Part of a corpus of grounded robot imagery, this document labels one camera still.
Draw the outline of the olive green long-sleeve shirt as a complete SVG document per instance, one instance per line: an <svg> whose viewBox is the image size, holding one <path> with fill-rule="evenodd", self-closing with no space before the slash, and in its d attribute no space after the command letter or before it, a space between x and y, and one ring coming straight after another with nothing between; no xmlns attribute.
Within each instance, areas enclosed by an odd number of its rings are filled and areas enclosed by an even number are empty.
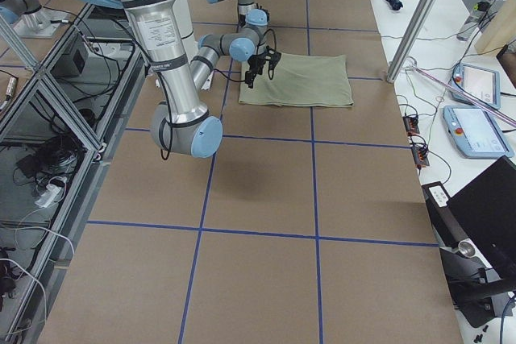
<svg viewBox="0 0 516 344"><path fill-rule="evenodd" d="M347 57L283 53L274 74L240 84L239 103L255 106L351 107Z"/></svg>

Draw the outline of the far blue teach pendant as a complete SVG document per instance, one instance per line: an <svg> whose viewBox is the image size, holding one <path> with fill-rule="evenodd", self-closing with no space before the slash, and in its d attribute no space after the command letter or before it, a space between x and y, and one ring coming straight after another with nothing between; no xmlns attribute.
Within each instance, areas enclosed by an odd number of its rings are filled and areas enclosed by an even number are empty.
<svg viewBox="0 0 516 344"><path fill-rule="evenodd" d="M452 71L450 85L460 87L494 109L499 110L501 107L500 75L496 70L473 64L458 64Z"/></svg>

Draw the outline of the blue teach pendant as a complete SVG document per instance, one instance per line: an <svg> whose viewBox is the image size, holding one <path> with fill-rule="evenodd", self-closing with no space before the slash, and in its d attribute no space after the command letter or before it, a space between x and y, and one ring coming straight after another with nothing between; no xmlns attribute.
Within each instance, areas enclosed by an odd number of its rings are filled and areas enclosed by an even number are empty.
<svg viewBox="0 0 516 344"><path fill-rule="evenodd" d="M499 110L501 107L500 75L496 70L473 64L458 64L452 71L450 85L460 87L494 109Z"/></svg>
<svg viewBox="0 0 516 344"><path fill-rule="evenodd" d="M514 150L491 114L472 106L445 106L443 120L452 142L469 159L513 157Z"/></svg>

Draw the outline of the near blue teach pendant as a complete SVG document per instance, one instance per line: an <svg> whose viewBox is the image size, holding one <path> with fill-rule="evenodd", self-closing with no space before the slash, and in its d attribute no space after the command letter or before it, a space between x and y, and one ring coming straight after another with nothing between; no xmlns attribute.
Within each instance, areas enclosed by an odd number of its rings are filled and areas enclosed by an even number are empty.
<svg viewBox="0 0 516 344"><path fill-rule="evenodd" d="M491 114L472 106L445 106L443 120L452 142L469 159L513 157L514 150Z"/></svg>

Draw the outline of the black laptop on stand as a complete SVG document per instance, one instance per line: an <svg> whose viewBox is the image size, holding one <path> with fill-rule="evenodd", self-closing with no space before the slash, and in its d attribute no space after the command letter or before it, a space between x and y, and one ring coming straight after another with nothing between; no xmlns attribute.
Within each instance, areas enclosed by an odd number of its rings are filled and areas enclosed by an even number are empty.
<svg viewBox="0 0 516 344"><path fill-rule="evenodd" d="M506 315L515 289L515 165L500 157L450 196L443 184L422 187L443 242L443 269L454 306L478 328Z"/></svg>

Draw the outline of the aluminium frame enclosure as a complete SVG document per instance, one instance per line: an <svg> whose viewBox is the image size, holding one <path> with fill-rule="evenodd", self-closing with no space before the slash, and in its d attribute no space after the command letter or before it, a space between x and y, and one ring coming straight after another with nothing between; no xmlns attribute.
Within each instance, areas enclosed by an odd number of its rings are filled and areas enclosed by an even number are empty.
<svg viewBox="0 0 516 344"><path fill-rule="evenodd" d="M114 154L139 51L108 19L68 15L1 120L1 340L44 327Z"/></svg>

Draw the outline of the aluminium frame post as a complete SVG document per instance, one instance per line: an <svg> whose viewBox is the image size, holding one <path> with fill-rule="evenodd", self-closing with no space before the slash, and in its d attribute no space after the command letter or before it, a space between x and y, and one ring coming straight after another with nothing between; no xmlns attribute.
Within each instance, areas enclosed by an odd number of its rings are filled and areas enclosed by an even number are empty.
<svg viewBox="0 0 516 344"><path fill-rule="evenodd" d="M419 32L429 15L431 8L436 0L419 0L418 5L410 19L402 40L394 54L393 60L386 73L386 81L394 83L398 74L402 70L402 66L406 62L410 50L414 46Z"/></svg>

